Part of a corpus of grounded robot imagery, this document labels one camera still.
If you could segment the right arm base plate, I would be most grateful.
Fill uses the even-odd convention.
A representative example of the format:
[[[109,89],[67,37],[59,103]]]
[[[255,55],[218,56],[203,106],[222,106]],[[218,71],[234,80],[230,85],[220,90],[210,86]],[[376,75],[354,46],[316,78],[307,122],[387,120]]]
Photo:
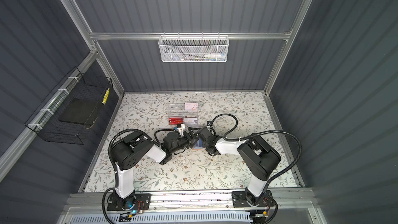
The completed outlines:
[[[267,190],[265,193],[262,193],[259,197],[255,197],[248,190],[244,191],[233,191],[231,193],[233,206],[235,208],[243,208],[243,207],[264,207],[270,208],[274,207],[275,203],[272,201],[272,192]]]

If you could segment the pink leather card holder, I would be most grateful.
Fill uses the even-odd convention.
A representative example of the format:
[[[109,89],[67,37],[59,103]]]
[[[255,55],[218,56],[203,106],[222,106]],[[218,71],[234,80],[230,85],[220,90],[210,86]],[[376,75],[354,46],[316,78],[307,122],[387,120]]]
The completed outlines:
[[[194,150],[199,150],[199,149],[203,149],[203,142],[202,140],[198,140],[194,146],[192,147],[192,149]]]

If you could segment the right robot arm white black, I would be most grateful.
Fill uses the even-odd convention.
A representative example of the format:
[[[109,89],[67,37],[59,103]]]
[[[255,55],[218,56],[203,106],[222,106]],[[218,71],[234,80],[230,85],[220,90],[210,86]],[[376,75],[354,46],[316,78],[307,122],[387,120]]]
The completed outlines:
[[[282,160],[269,143],[259,136],[236,142],[226,141],[212,134],[207,127],[195,132],[194,139],[202,141],[202,146],[211,156],[228,154],[241,157],[251,172],[249,185],[245,189],[247,202],[252,206],[261,202],[269,185],[268,180]]]

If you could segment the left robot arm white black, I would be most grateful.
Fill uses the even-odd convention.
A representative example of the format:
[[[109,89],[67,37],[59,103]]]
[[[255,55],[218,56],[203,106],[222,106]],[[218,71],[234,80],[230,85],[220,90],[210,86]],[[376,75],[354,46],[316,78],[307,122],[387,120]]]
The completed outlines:
[[[137,199],[133,186],[134,168],[143,157],[149,157],[155,162],[167,164],[176,151],[192,148],[199,140],[192,128],[178,132],[167,129],[168,134],[160,143],[139,129],[126,129],[117,133],[109,143],[108,156],[115,173],[116,202],[122,209],[132,209]]]

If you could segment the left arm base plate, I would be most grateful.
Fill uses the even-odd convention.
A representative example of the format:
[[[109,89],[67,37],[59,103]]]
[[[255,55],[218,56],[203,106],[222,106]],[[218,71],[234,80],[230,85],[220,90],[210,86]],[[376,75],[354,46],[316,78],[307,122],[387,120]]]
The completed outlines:
[[[107,211],[146,211],[149,209],[151,194],[131,194],[125,199],[116,193],[106,198]]]

